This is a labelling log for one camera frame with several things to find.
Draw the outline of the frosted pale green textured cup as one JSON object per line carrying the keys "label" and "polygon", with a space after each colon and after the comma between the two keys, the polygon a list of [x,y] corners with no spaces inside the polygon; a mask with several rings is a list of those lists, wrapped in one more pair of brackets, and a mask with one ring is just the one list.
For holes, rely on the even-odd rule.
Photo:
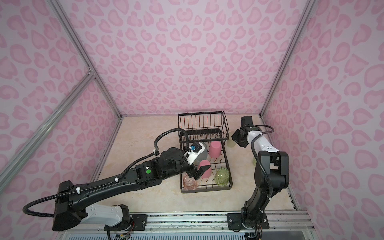
{"label": "frosted pale green textured cup", "polygon": [[229,148],[233,148],[233,147],[235,147],[237,144],[233,141],[233,140],[228,140],[227,141],[227,146],[229,147]]}

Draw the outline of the frosted teal textured cup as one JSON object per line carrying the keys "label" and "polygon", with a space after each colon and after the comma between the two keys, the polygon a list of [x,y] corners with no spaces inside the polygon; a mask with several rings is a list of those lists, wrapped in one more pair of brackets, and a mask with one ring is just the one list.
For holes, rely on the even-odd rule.
{"label": "frosted teal textured cup", "polygon": [[199,154],[199,156],[196,158],[196,163],[200,163],[202,160],[207,160],[208,158],[208,147],[205,143],[201,143],[204,146],[204,151]]}

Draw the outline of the clear pink plastic cup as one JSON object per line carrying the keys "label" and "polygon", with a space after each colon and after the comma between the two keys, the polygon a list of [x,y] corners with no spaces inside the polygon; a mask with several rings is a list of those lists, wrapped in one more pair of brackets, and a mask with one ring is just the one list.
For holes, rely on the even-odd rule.
{"label": "clear pink plastic cup", "polygon": [[198,187],[198,182],[194,178],[190,178],[187,174],[183,174],[183,188],[185,191],[194,191]]}

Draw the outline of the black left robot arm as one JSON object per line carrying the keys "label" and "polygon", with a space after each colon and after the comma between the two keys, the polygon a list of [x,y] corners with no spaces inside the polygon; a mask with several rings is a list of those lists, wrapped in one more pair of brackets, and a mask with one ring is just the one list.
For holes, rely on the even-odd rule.
{"label": "black left robot arm", "polygon": [[121,174],[96,182],[75,185],[71,181],[60,183],[55,203],[53,231],[69,230],[89,217],[86,208],[119,194],[144,190],[160,185],[162,181],[187,173],[198,180],[209,170],[189,164],[190,155],[178,148],[169,148],[159,156],[142,162]]}

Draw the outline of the bright green clear cup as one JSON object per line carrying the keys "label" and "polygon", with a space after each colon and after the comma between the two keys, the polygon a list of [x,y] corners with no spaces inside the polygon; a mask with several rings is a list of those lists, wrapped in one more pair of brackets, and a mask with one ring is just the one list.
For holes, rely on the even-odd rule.
{"label": "bright green clear cup", "polygon": [[230,171],[227,168],[217,170],[215,174],[215,182],[220,187],[225,187],[229,183]]}

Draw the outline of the magenta pink plastic cup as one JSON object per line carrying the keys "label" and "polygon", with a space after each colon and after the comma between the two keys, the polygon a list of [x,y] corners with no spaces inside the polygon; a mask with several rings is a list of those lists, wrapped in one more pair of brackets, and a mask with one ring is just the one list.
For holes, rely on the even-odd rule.
{"label": "magenta pink plastic cup", "polygon": [[199,163],[199,170],[204,171],[201,178],[208,179],[212,174],[212,166],[208,160],[202,160]]}

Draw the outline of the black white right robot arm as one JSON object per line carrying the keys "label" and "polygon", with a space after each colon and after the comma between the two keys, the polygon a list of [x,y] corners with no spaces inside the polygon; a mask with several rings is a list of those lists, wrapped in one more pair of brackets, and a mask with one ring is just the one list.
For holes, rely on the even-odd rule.
{"label": "black white right robot arm", "polygon": [[240,147],[251,147],[256,160],[256,188],[241,210],[241,226],[261,230],[268,222],[265,209],[271,199],[289,185],[289,155],[275,148],[266,135],[275,129],[269,125],[254,125],[251,116],[241,118],[241,127],[232,135]]}

